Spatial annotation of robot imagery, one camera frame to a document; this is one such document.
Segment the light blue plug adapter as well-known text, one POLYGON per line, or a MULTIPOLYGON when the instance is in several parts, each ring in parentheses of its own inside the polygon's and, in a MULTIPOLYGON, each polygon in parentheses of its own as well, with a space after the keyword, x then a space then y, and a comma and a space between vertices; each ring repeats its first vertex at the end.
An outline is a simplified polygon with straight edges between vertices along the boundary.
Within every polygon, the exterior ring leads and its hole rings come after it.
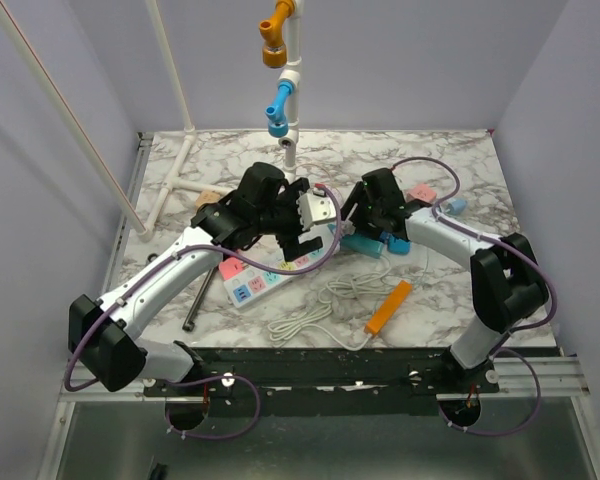
POLYGON ((387 251, 393 255, 408 255, 411 250, 411 243, 394 235, 389 235, 386 240, 387 251))

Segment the teal USB power strip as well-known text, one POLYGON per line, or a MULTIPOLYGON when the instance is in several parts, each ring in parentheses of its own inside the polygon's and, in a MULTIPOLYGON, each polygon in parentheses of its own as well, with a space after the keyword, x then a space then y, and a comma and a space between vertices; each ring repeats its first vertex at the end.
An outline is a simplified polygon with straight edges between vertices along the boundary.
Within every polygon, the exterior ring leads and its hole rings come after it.
POLYGON ((379 259, 382 256, 384 244, 360 234, 348 234, 341 237, 340 245, 356 253, 379 259))

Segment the pink cube socket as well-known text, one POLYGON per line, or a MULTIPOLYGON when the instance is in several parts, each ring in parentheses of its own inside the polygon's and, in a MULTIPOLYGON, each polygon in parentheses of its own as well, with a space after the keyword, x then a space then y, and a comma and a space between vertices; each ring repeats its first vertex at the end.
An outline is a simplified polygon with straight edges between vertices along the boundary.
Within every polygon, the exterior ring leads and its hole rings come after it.
POLYGON ((437 193, 429 185, 421 183, 406 191, 408 200, 421 200, 433 204, 437 199, 437 193))

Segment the wooden cube socket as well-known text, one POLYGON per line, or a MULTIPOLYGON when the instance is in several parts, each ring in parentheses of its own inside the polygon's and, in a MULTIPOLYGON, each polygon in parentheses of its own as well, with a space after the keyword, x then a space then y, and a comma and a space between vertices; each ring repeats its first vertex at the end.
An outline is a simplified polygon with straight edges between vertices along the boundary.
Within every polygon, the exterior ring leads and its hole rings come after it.
POLYGON ((215 192, 215 191, 210 191, 210 190, 202 191, 199 193, 197 199, 195 200, 195 203, 194 203, 195 208, 200 209, 204 205, 216 203, 222 197, 223 197, 222 194, 215 192))

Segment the small light blue plug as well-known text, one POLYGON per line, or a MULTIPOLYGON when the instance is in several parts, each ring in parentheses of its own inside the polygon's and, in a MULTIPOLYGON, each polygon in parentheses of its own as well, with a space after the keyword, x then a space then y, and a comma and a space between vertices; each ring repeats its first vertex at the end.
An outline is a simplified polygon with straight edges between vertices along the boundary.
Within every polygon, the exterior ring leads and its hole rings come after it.
POLYGON ((467 207, 467 201, 461 198, 454 198, 447 202, 445 213, 450 216, 460 216, 467 207))

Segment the white long power strip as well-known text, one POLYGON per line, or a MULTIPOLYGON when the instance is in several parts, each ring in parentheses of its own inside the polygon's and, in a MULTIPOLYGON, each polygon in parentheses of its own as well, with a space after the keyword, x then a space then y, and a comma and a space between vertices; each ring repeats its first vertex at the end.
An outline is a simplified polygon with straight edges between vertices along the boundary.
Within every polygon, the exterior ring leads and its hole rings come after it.
MULTIPOLYGON (((310 232, 304 234, 301 237, 302 240, 320 238, 323 246, 298 257, 292 262, 284 260, 281 250, 271 252, 258 259, 258 262, 274 270, 296 271, 311 268, 325 256, 326 251, 331 247, 335 229, 336 225, 332 223, 314 227, 310 232)), ((224 281, 220 275, 229 302, 237 309, 253 306, 265 296, 272 294, 297 278, 297 275, 280 275, 270 270, 262 270, 245 262, 243 263, 245 264, 244 270, 233 278, 224 281)))

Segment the orange power strip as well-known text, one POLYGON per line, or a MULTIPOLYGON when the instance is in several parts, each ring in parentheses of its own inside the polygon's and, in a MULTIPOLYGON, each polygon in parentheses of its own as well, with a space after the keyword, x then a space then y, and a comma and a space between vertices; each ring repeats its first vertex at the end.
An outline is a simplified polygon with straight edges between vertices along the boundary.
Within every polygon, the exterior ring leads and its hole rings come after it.
POLYGON ((371 316, 370 320, 366 323, 364 330, 365 333, 371 336, 377 336, 379 332, 384 328, 387 322, 401 307, 406 298, 410 295, 413 290, 413 285, 401 281, 387 296, 382 305, 376 310, 371 316))

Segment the pink plug adapter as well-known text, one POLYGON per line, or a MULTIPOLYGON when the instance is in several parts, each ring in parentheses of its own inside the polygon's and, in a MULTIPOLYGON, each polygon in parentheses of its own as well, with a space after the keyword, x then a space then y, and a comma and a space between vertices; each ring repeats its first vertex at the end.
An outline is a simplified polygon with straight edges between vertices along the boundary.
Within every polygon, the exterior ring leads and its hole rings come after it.
POLYGON ((218 271, 224 281, 238 275, 244 268, 245 264, 235 257, 229 257, 218 265, 218 271))

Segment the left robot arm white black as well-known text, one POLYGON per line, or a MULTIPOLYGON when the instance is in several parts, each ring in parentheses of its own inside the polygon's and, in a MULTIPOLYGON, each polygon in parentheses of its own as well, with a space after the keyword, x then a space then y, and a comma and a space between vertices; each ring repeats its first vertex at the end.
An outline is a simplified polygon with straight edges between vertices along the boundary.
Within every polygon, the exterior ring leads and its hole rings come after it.
POLYGON ((71 304, 65 389, 79 391, 71 376, 82 364, 110 392, 155 379, 181 395, 194 393, 202 380, 194 352, 178 341, 142 340, 149 323, 195 279, 239 258, 262 237, 273 236, 291 262, 323 246, 321 238, 305 240, 303 234, 338 218, 337 201, 325 186, 305 178, 290 182, 277 167, 254 163, 236 189, 199 207, 174 243, 132 279, 96 300, 82 295, 71 304))

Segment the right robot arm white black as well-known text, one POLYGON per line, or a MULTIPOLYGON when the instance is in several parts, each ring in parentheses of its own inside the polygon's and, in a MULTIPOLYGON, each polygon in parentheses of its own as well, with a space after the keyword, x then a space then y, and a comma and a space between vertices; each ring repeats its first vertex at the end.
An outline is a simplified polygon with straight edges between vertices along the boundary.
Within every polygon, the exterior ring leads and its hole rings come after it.
POLYGON ((502 344, 512 328, 549 300, 547 282, 534 267, 526 237, 483 234, 454 222, 431 203, 408 201, 394 173, 380 168, 362 176, 344 206, 342 217, 358 233, 381 234, 427 247, 469 272, 475 317, 448 348, 440 379, 460 392, 476 380, 477 367, 502 344))

